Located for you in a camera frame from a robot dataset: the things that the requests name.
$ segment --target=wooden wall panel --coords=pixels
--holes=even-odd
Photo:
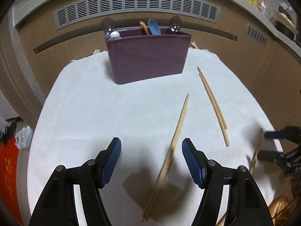
[[[273,127],[301,126],[301,64],[282,46],[254,96]]]
[[[274,40],[263,47],[244,36],[233,41],[201,31],[183,31],[192,35],[192,41],[196,42],[198,48],[217,54],[252,94],[262,81],[278,47]]]
[[[76,0],[52,0],[30,15],[19,28],[19,35],[24,46],[28,62],[30,63],[31,69],[35,74],[41,89],[45,93],[50,91],[53,82],[46,81],[44,76],[47,68],[46,63],[42,66],[42,59],[39,58],[39,56],[36,57],[34,48],[58,36],[66,33],[72,33],[72,31],[79,28],[99,25],[103,19],[103,16],[101,16],[84,20],[56,31],[53,22],[53,11],[73,1]],[[272,39],[269,33],[267,33],[267,30],[261,22],[254,19],[252,15],[235,5],[233,2],[229,0],[206,1],[221,6],[221,14],[218,24],[181,15],[183,22],[205,25],[236,35],[238,37],[237,42],[234,43],[233,41],[228,40],[227,43],[227,40],[223,37],[209,35],[204,32],[200,32],[201,34],[197,33],[199,35],[198,44],[202,45],[201,48],[207,48],[211,52],[218,54],[221,60],[240,78],[251,93],[254,93],[270,66],[277,49],[277,43]],[[169,19],[173,15],[174,14],[169,13],[139,12],[113,14],[110,15],[110,17],[115,20],[134,18]],[[248,23],[254,25],[262,34],[264,34],[264,36],[267,37],[268,42],[265,47],[256,44],[244,36]]]
[[[106,50],[103,32],[95,32],[79,36],[55,46],[52,46],[36,55],[41,73],[49,86],[53,86],[61,70],[71,60],[81,59],[93,54],[96,49]]]
[[[7,16],[0,25],[0,88],[14,110],[34,129],[42,105],[31,91],[15,58]]]

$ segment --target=shoe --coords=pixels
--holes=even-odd
[[[16,143],[15,143],[16,147],[18,149],[28,150],[30,147],[30,142],[32,137],[33,137],[32,129],[29,126],[23,127],[22,130],[16,134]]]

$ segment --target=black machine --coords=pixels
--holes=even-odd
[[[215,226],[224,185],[230,185],[224,225],[273,226],[265,200],[245,166],[222,167],[184,139],[182,151],[193,181],[204,189],[193,226]],[[113,138],[106,150],[81,167],[55,168],[33,211],[30,226],[78,226],[73,185],[79,184],[88,226],[111,226],[98,189],[110,180],[121,152],[121,141]]]
[[[257,158],[260,161],[274,162],[283,171],[284,176],[293,176],[301,173],[301,127],[287,126],[276,132],[265,132],[266,139],[287,139],[295,144],[297,148],[284,154],[283,152],[259,151]],[[285,223],[285,226],[301,225],[301,203],[297,203],[291,217]]]

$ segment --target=metal screw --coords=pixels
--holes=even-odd
[[[245,166],[239,166],[239,170],[241,170],[242,172],[245,172],[247,170],[247,168]]]
[[[64,166],[63,165],[58,165],[55,170],[57,170],[58,172],[59,171],[62,171],[64,169]]]
[[[209,160],[208,165],[214,167],[216,165],[216,162],[214,160]]]
[[[87,164],[88,164],[89,166],[93,166],[95,163],[96,163],[96,161],[93,160],[93,159],[88,160],[88,162],[87,162]]]

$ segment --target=blue rubber gripper pad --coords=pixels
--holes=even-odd
[[[285,139],[287,137],[284,131],[276,131],[276,132],[265,132],[264,138],[266,139]]]
[[[112,150],[104,168],[102,169],[102,179],[101,186],[104,187],[108,182],[110,182],[111,176],[113,174],[114,168],[118,161],[119,155],[121,153],[121,141],[118,139],[116,141],[115,147]]]
[[[192,154],[188,144],[184,140],[182,142],[182,152],[187,163],[188,169],[192,176],[193,182],[197,184],[199,187],[203,184],[202,179],[202,169],[200,168],[199,164],[197,163],[194,155]]]

